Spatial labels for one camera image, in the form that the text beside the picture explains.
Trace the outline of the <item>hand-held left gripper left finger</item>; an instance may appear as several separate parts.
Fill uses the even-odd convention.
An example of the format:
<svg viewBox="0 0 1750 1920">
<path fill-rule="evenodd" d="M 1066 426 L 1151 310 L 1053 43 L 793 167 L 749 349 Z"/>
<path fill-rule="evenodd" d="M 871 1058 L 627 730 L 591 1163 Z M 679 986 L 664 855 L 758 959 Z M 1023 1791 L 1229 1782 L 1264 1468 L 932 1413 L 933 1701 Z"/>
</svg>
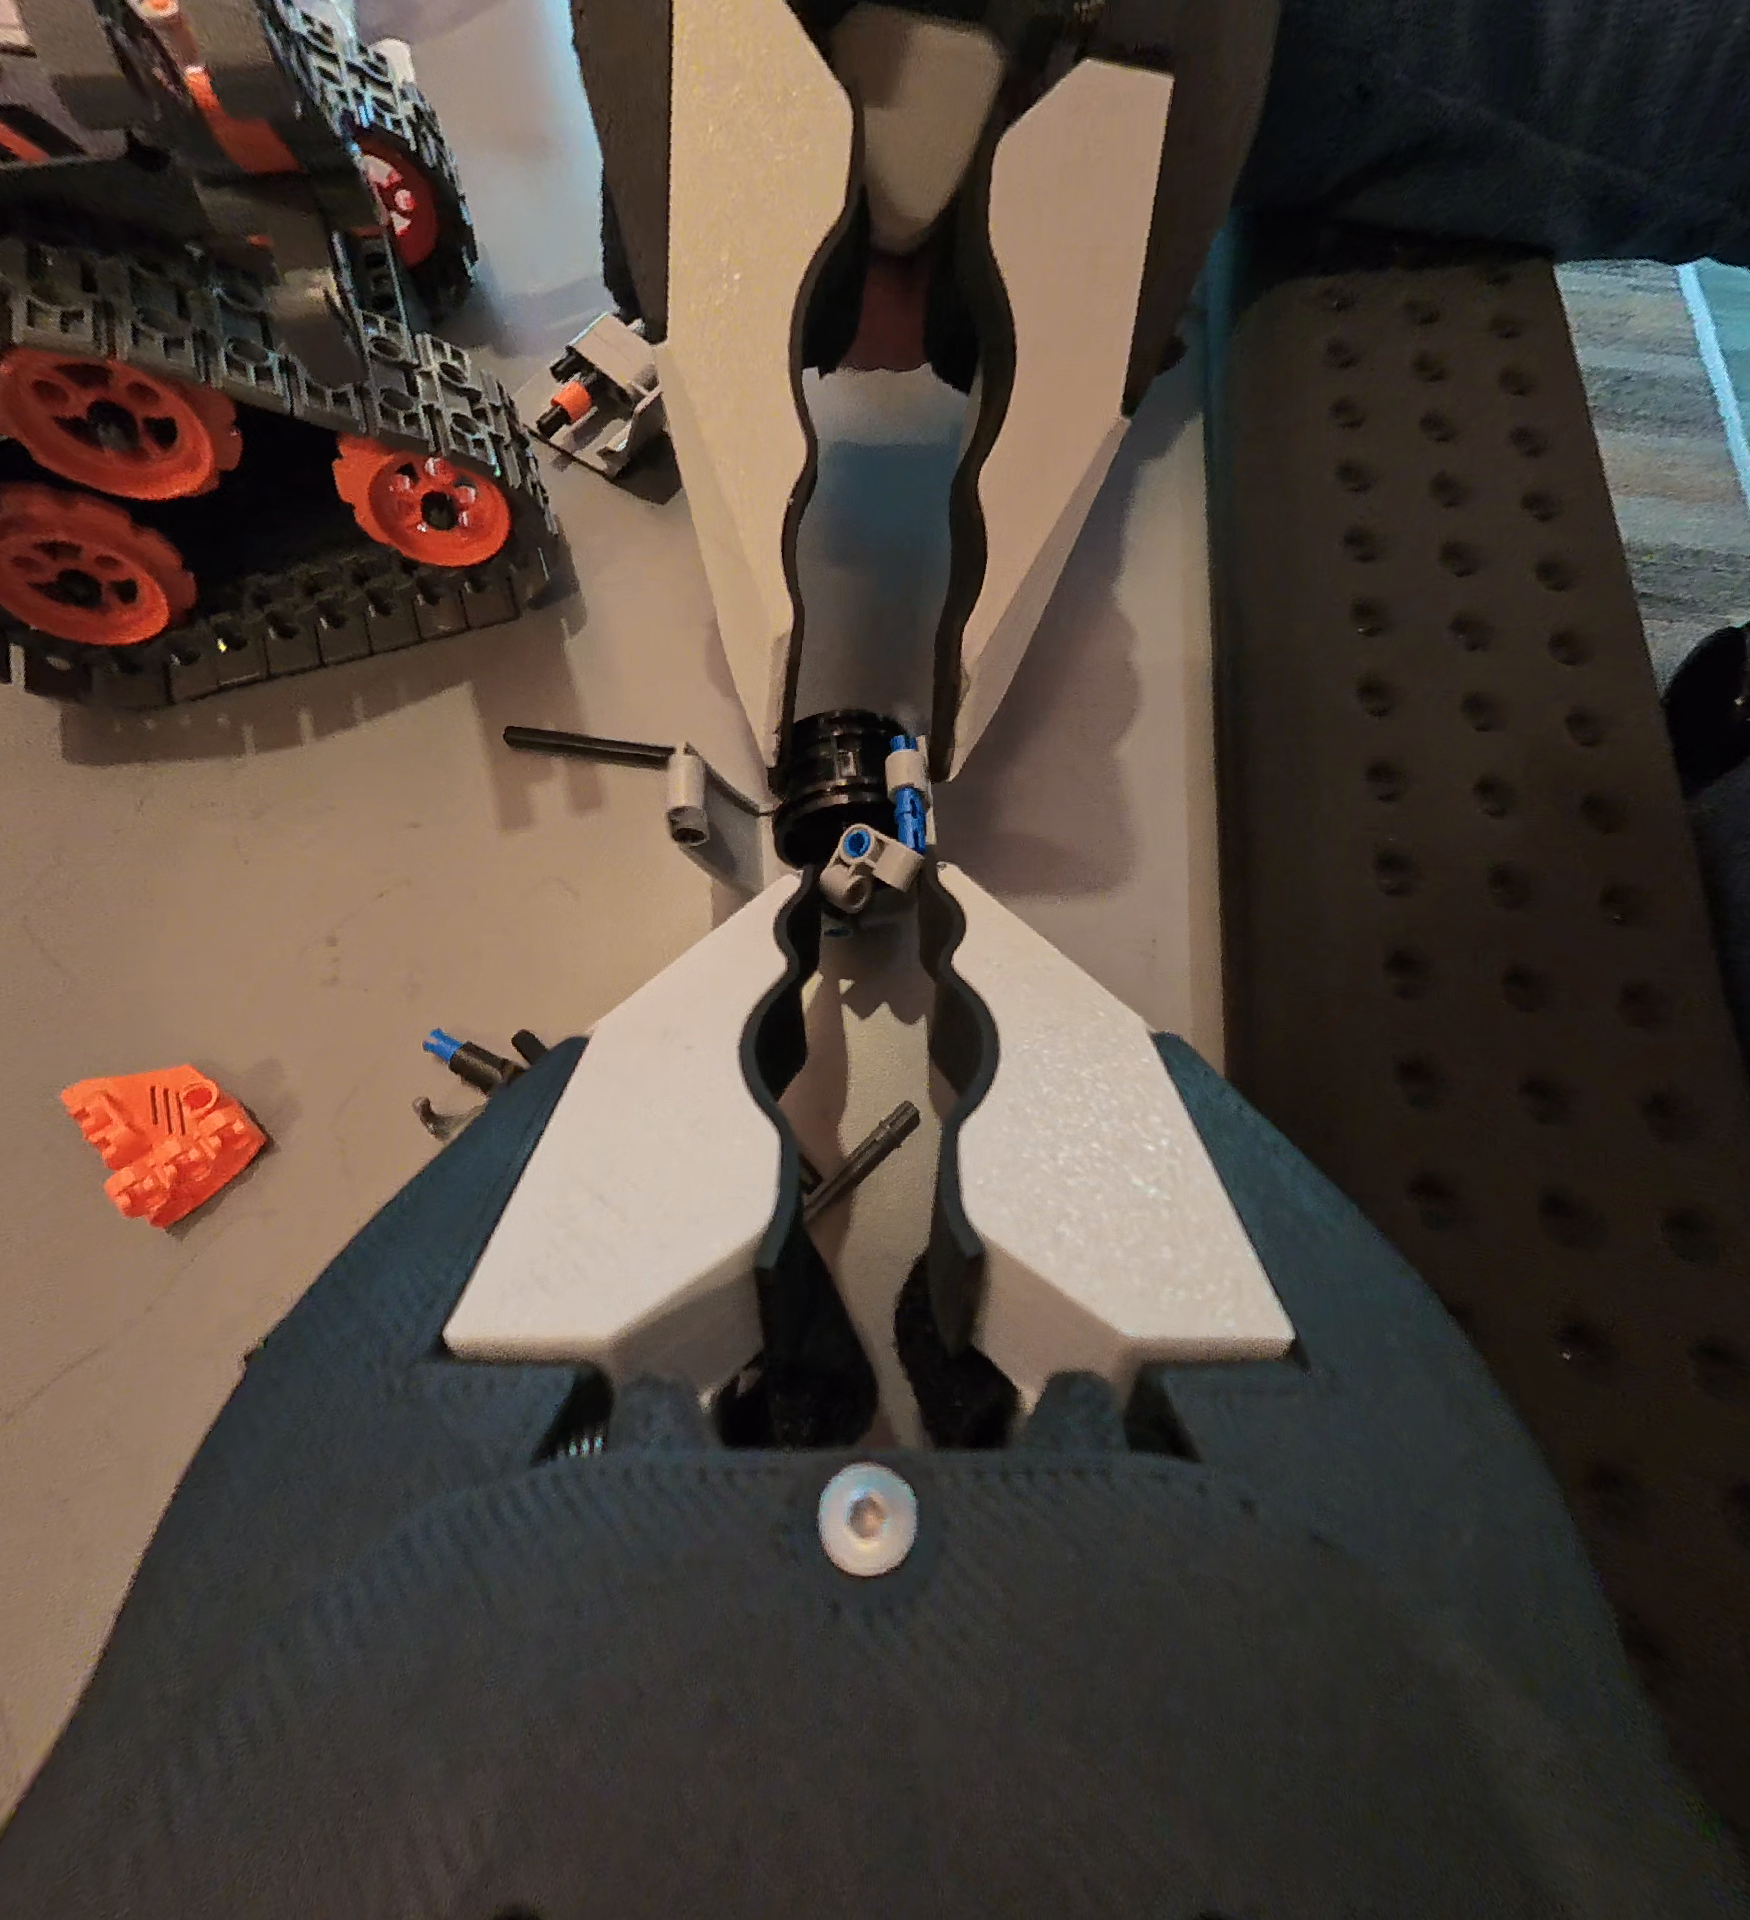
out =
<svg viewBox="0 0 1750 1920">
<path fill-rule="evenodd" d="M 817 959 L 815 876 L 786 876 L 597 1023 L 447 1319 L 453 1356 L 730 1379 L 764 1348 Z"/>
</svg>

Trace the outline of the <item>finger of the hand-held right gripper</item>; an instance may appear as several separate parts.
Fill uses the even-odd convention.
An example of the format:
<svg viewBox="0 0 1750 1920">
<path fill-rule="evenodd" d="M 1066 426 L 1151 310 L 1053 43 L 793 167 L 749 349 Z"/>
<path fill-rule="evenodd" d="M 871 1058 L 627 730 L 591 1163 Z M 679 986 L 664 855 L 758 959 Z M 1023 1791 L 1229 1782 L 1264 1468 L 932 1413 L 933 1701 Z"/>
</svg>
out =
<svg viewBox="0 0 1750 1920">
<path fill-rule="evenodd" d="M 672 11 L 668 328 L 656 351 L 730 674 L 763 760 L 793 723 L 815 493 L 802 329 L 860 187 L 858 113 L 782 2 Z"/>
<path fill-rule="evenodd" d="M 951 781 L 1000 709 L 1127 432 L 1127 362 L 1174 80 L 1087 58 L 1000 132 L 963 205 L 980 340 L 949 496 L 929 754 Z"/>
</svg>

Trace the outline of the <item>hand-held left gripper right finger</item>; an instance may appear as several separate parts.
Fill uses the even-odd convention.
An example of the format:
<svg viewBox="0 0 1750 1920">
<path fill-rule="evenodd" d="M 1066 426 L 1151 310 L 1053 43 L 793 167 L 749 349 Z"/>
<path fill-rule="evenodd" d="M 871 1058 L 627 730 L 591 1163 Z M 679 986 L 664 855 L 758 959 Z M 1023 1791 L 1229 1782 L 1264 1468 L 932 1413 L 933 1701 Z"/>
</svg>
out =
<svg viewBox="0 0 1750 1920">
<path fill-rule="evenodd" d="M 951 862 L 923 880 L 936 1331 L 1029 1409 L 1151 1365 L 1282 1359 L 1295 1326 L 1151 1029 Z"/>
</svg>

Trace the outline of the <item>grey cross connector piece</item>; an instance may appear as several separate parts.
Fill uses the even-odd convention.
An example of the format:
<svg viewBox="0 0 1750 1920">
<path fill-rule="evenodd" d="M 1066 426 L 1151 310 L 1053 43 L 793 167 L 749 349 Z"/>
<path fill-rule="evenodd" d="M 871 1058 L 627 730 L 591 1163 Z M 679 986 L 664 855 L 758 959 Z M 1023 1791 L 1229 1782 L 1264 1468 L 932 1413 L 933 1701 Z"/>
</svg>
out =
<svg viewBox="0 0 1750 1920">
<path fill-rule="evenodd" d="M 896 922 L 910 904 L 922 865 L 922 851 L 882 830 L 844 830 L 817 873 L 822 937 L 841 941 Z"/>
</svg>

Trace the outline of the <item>black toy pulley wheel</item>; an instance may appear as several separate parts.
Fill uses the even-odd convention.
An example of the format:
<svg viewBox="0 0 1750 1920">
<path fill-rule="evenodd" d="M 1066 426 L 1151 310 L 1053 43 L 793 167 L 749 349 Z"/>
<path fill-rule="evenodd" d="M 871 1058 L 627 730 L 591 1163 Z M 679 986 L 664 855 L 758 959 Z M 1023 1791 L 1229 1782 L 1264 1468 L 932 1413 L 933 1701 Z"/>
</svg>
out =
<svg viewBox="0 0 1750 1920">
<path fill-rule="evenodd" d="M 849 830 L 896 837 L 887 756 L 899 744 L 913 744 L 901 725 L 864 709 L 818 713 L 793 726 L 772 814 L 782 863 L 827 865 Z"/>
</svg>

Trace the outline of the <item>person's right forearm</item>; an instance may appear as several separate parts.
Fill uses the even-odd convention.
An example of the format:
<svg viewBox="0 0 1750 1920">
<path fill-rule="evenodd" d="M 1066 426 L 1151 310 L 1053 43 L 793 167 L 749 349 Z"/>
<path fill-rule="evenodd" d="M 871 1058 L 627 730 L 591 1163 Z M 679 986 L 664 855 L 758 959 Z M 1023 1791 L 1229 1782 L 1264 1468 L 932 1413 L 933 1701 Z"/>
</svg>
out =
<svg viewBox="0 0 1750 1920">
<path fill-rule="evenodd" d="M 1234 198 L 1750 270 L 1750 2 L 1282 4 Z"/>
</svg>

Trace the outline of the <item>person's right hand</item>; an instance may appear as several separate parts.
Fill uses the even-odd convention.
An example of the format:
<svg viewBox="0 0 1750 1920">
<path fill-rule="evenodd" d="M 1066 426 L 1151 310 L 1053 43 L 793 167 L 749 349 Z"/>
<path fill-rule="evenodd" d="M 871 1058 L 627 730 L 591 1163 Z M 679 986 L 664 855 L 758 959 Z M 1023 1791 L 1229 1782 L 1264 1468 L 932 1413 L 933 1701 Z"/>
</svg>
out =
<svg viewBox="0 0 1750 1920">
<path fill-rule="evenodd" d="M 974 329 L 943 280 L 937 256 L 929 251 L 871 251 L 864 273 L 860 324 L 841 367 L 932 367 L 946 384 L 967 389 L 977 372 Z"/>
</svg>

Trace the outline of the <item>grey orange sensor block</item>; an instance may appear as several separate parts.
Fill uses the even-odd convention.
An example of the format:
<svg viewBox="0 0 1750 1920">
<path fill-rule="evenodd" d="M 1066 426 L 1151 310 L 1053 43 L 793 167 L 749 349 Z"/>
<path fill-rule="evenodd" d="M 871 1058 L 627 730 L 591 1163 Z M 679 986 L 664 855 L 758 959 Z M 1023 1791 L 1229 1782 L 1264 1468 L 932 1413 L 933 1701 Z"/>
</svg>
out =
<svg viewBox="0 0 1750 1920">
<path fill-rule="evenodd" d="M 609 483 L 668 432 L 661 379 L 642 320 L 600 315 L 514 396 L 526 432 Z"/>
</svg>

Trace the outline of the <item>dark grey axle pin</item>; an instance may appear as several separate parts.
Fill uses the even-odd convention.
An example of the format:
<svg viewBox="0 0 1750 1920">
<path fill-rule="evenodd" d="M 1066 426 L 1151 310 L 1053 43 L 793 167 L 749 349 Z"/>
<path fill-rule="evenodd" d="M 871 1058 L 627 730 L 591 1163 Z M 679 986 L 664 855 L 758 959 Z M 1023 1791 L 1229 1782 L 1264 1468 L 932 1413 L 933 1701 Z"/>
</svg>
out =
<svg viewBox="0 0 1750 1920">
<path fill-rule="evenodd" d="M 904 1100 L 847 1154 L 835 1173 L 821 1175 L 802 1159 L 802 1220 L 817 1220 L 852 1197 L 918 1131 L 919 1122 L 919 1107 Z"/>
</svg>

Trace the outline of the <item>long black axle rod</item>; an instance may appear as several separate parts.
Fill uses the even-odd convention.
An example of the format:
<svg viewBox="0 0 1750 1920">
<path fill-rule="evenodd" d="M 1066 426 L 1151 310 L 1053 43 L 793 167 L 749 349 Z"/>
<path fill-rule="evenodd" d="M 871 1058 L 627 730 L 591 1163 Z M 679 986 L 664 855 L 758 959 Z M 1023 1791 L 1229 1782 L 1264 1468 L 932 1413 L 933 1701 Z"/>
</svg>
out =
<svg viewBox="0 0 1750 1920">
<path fill-rule="evenodd" d="M 507 726 L 502 743 L 520 753 L 661 770 L 676 756 L 668 743 L 630 740 L 591 732 Z"/>
</svg>

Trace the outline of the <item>orange ribbed panel piece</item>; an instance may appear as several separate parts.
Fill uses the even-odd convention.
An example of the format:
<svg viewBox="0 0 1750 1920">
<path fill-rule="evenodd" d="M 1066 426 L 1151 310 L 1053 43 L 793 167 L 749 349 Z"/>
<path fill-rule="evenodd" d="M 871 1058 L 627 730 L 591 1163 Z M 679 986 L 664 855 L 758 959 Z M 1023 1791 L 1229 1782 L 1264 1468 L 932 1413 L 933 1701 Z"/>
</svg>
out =
<svg viewBox="0 0 1750 1920">
<path fill-rule="evenodd" d="M 118 1213 L 157 1229 L 207 1205 L 268 1143 L 250 1112 L 190 1065 L 83 1079 L 58 1100 L 110 1170 Z"/>
</svg>

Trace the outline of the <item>grey orange tracked toy vehicle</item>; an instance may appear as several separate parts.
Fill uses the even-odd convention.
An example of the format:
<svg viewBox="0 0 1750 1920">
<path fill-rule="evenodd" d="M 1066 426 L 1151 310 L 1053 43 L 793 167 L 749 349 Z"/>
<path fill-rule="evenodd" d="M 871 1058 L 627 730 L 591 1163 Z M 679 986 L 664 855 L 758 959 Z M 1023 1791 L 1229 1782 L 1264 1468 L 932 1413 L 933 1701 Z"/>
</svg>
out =
<svg viewBox="0 0 1750 1920">
<path fill-rule="evenodd" d="M 573 582 L 477 231 L 355 4 L 0 4 L 0 684 L 171 709 Z"/>
</svg>

